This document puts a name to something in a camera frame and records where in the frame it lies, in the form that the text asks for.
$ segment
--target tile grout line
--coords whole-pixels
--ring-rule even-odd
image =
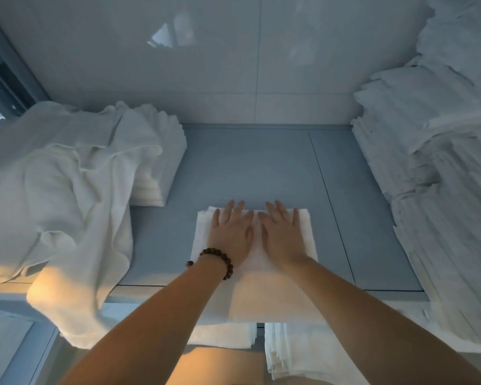
[[[346,254],[347,264],[349,265],[349,270],[351,270],[351,275],[353,276],[353,282],[356,285],[356,278],[354,278],[353,268],[351,267],[351,262],[349,262],[349,257],[347,255],[346,246],[344,244],[344,239],[342,239],[342,234],[340,233],[339,223],[337,222],[335,211],[333,210],[333,205],[331,205],[330,195],[328,193],[328,188],[326,187],[326,181],[324,181],[323,171],[321,170],[321,164],[319,163],[319,158],[317,158],[317,153],[315,152],[315,147],[312,141],[312,135],[308,132],[308,137],[310,138],[310,143],[312,144],[313,153],[315,155],[315,159],[317,160],[317,166],[319,167],[319,172],[321,173],[321,178],[323,179],[324,189],[326,190],[326,195],[328,197],[328,202],[330,203],[331,213],[333,213],[333,219],[335,220],[335,224],[337,226],[337,231],[339,232],[340,241],[342,242],[342,248],[344,249],[344,253]]]
[[[262,0],[258,6],[258,49],[257,49],[257,80],[255,82],[255,108],[253,111],[253,124],[257,122],[257,103],[258,103],[258,67],[260,66],[260,36],[262,32]]]

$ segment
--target white tiled wall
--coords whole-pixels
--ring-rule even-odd
[[[153,103],[182,122],[347,124],[414,55],[425,0],[0,0],[51,98]]]

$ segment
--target person's left hand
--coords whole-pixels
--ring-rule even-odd
[[[240,266],[248,257],[251,243],[253,243],[253,216],[254,212],[242,216],[244,201],[237,204],[231,200],[224,208],[219,219],[219,209],[212,217],[212,225],[207,247],[217,248],[224,252],[231,260],[234,267]]]

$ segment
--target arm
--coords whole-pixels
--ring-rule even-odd
[[[396,310],[305,254],[299,215],[280,202],[260,213],[271,260],[306,293],[356,367],[373,385],[481,384],[461,355]]]
[[[237,267],[253,240],[253,212],[242,217],[244,202],[232,212],[233,205],[228,203],[221,222],[219,210],[214,213],[208,246],[228,254]],[[103,337],[59,384],[165,384],[226,270],[219,257],[200,257]]]

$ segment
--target beaded bracelet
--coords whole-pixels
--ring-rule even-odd
[[[221,250],[218,250],[217,248],[206,248],[199,254],[199,256],[201,257],[203,254],[217,255],[219,258],[221,258],[225,262],[227,271],[226,271],[226,275],[223,278],[223,281],[229,279],[232,276],[233,274],[232,260],[228,258],[228,256],[224,252],[222,252]],[[194,262],[189,261],[187,262],[187,265],[192,266],[194,265]]]

